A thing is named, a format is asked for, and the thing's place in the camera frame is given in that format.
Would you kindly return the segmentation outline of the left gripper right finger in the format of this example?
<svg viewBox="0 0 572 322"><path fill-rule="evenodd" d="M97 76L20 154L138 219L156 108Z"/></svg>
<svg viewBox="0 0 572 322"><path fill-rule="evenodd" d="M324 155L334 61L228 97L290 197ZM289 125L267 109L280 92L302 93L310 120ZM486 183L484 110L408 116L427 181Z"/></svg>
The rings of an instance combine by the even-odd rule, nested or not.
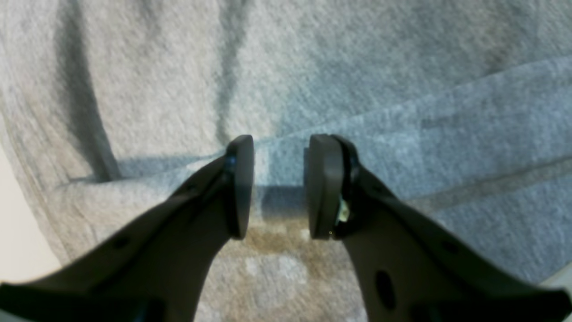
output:
<svg viewBox="0 0 572 322"><path fill-rule="evenodd" d="M509 275L407 206L355 145L314 134L304 151L309 233L349 254L370 322L563 322L564 289Z"/></svg>

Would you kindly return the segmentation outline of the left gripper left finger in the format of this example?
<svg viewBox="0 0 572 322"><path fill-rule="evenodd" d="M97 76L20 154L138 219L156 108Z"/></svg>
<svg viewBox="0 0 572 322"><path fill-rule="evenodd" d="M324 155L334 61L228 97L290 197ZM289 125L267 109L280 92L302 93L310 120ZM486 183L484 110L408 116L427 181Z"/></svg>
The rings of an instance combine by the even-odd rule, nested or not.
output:
<svg viewBox="0 0 572 322"><path fill-rule="evenodd" d="M3 322L192 322L217 253L245 237L255 167L250 135L164 202L41 279L1 284Z"/></svg>

